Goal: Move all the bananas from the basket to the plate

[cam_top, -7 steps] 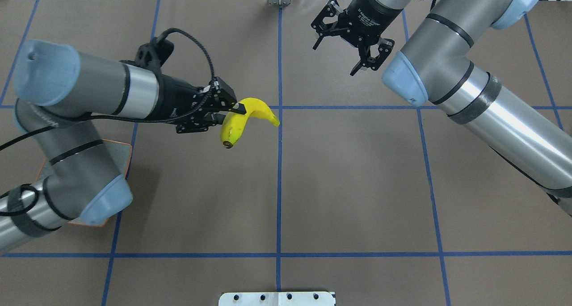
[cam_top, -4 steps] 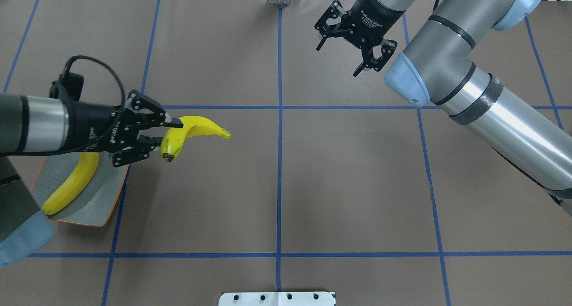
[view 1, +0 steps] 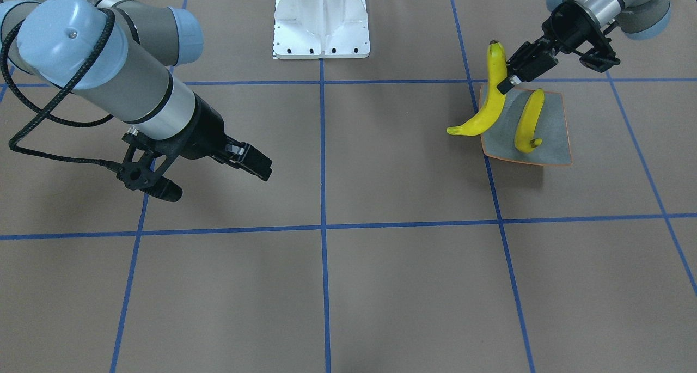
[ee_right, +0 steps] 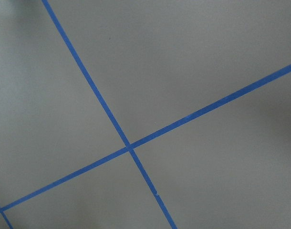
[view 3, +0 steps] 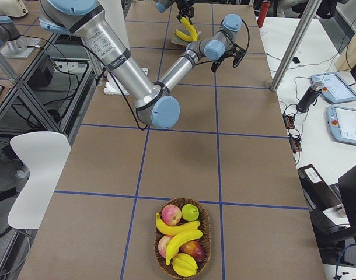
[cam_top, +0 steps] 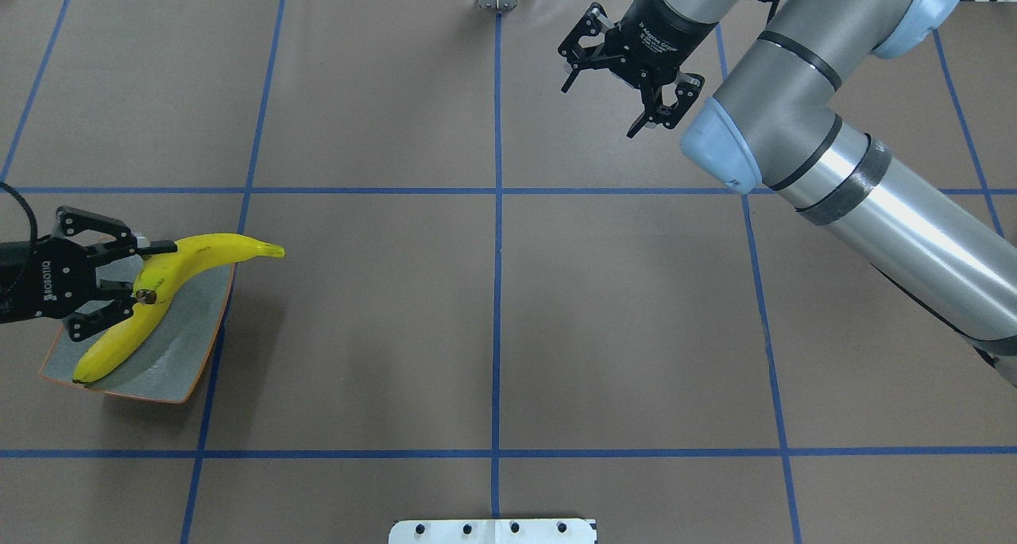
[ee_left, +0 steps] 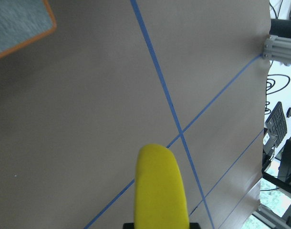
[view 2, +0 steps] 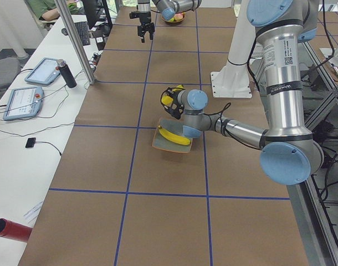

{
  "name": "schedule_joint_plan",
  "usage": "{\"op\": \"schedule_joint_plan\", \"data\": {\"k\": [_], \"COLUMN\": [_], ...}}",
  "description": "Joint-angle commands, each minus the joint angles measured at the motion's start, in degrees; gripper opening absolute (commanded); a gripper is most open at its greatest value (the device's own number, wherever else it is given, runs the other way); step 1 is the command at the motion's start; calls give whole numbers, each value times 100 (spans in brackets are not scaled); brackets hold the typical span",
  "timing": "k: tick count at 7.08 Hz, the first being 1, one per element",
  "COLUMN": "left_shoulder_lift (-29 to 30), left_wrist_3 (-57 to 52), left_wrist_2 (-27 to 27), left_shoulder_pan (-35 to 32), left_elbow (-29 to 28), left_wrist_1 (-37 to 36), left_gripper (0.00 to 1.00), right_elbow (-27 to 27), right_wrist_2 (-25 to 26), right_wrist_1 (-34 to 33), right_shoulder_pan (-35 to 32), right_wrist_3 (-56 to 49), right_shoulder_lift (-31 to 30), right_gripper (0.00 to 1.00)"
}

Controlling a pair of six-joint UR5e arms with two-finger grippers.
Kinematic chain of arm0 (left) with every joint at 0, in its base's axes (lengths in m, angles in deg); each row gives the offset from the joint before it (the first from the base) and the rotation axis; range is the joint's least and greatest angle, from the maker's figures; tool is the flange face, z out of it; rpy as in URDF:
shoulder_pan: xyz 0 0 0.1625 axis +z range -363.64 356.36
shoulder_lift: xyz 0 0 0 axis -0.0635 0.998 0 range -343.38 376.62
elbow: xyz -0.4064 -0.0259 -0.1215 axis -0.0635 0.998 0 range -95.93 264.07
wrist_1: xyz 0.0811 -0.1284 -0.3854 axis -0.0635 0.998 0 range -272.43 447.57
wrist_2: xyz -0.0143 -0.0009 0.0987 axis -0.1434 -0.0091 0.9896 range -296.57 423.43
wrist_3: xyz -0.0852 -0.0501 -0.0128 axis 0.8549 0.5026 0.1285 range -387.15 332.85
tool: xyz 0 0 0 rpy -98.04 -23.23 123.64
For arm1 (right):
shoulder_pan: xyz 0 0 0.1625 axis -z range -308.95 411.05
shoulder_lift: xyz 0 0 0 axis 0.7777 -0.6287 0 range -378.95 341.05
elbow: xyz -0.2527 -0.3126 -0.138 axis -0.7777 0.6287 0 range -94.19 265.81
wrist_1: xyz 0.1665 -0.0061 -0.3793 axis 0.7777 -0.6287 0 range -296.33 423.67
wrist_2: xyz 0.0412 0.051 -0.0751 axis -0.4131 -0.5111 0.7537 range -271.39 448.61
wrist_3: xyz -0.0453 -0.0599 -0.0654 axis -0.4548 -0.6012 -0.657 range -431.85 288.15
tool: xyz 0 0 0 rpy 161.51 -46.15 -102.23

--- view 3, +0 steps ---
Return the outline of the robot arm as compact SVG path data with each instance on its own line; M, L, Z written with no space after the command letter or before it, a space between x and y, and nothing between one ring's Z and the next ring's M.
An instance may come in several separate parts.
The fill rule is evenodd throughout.
M183 11L185 9L189 10L194 3L195 1L192 0L160 0L156 1L155 6L160 13L163 13L173 4L177 5L179 11Z
M217 65L233 57L235 67L240 63L245 51L235 39L243 23L237 14L226 15L213 37L190 43L163 77L151 82L107 23L105 10L98 1L40 1L41 27L80 37L134 98L135 114L140 122L161 129L177 123L180 105L170 91L200 59L206 57Z

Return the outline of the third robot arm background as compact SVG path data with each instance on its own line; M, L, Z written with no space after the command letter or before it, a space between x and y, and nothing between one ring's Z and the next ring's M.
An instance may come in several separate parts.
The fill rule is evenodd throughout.
M5 58L27 59L33 49L29 40L22 37L12 19L0 16L0 52Z

